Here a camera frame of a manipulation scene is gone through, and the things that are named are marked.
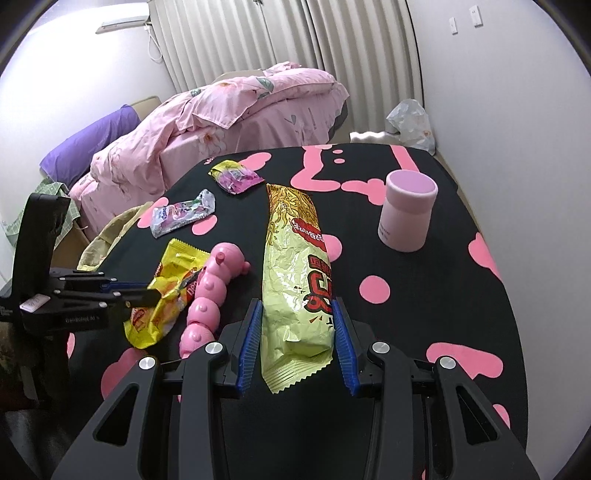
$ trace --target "black tablecloth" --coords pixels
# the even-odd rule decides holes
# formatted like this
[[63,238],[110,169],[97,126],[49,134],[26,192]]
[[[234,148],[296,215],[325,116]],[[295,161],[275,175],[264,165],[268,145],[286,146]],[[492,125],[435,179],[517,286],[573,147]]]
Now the black tablecloth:
[[[367,181],[385,179],[400,168],[386,145],[346,144],[322,151],[323,168],[314,178]],[[408,356],[425,359],[434,342],[466,345],[494,353],[503,362],[498,378],[478,375],[476,383],[492,403],[506,407],[511,429],[525,446],[527,389],[521,345],[505,289],[487,268],[471,258],[468,245],[476,226],[456,194],[456,186],[426,152],[409,150],[423,173],[439,186],[427,242],[412,254],[391,250],[380,242],[381,207],[368,197],[342,189],[309,192],[325,235],[343,245],[332,264],[333,292],[343,297],[351,318],[368,322],[376,336]],[[289,185],[303,168],[302,148],[269,151],[272,157],[258,170],[270,183]],[[203,236],[185,227],[155,240],[149,229],[134,227],[116,246],[101,270],[121,281],[149,281],[171,238],[209,251],[218,242],[233,242],[252,263],[249,275],[233,280],[222,306],[222,324],[242,320],[248,303],[261,296],[262,263],[268,222],[264,185],[240,196],[221,191],[207,175],[226,158],[195,166],[167,194],[170,203],[194,198],[207,188],[216,195],[216,226]],[[344,163],[335,163],[342,158]],[[368,275],[387,280],[389,299],[372,304],[359,293]],[[185,327],[182,314],[170,334],[148,351],[160,361],[178,358]],[[70,360],[72,402],[61,424],[76,434],[102,401],[100,379],[105,368],[129,347],[121,325],[100,332],[76,334]],[[337,361],[310,378],[272,395],[257,367],[251,389],[240,401],[224,401],[223,426],[232,480],[355,479],[363,476],[371,429],[373,401],[352,398],[343,385]]]

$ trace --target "pink cup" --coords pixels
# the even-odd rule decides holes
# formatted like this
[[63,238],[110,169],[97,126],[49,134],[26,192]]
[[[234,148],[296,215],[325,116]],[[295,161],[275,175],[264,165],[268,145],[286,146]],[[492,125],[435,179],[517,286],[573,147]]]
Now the pink cup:
[[414,170],[390,172],[379,219],[380,240],[399,252],[419,250],[427,238],[436,197],[437,184],[425,174]]

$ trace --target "white wall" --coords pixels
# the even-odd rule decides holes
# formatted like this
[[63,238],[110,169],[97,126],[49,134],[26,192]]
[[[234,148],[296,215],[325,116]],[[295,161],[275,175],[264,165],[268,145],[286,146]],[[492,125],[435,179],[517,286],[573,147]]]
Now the white wall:
[[475,3],[408,0],[438,148],[517,318],[527,450],[550,479],[591,423],[591,79],[532,0],[480,0],[482,28]]
[[0,77],[0,215],[6,222],[23,208],[41,181],[39,162],[59,143],[124,103],[175,94],[164,63],[148,56],[142,27],[95,34],[104,21],[147,12],[146,3],[78,11],[33,29],[20,45]]

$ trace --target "pink toy caterpillar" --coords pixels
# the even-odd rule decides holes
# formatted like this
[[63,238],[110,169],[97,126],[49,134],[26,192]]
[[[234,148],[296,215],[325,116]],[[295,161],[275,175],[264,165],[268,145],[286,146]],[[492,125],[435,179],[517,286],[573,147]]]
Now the pink toy caterpillar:
[[226,300],[226,285],[250,270],[240,248],[221,243],[213,247],[197,278],[195,300],[187,313],[187,327],[181,335],[178,353],[187,358],[192,352],[215,340],[213,332],[220,324],[220,310]]

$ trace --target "purple pillow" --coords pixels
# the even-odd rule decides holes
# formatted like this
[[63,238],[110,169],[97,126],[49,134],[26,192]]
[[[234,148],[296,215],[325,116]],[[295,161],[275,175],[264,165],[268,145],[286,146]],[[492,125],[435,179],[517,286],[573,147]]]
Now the purple pillow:
[[95,153],[138,125],[138,114],[124,105],[64,140],[41,160],[40,166],[49,178],[65,183],[70,189],[89,171]]

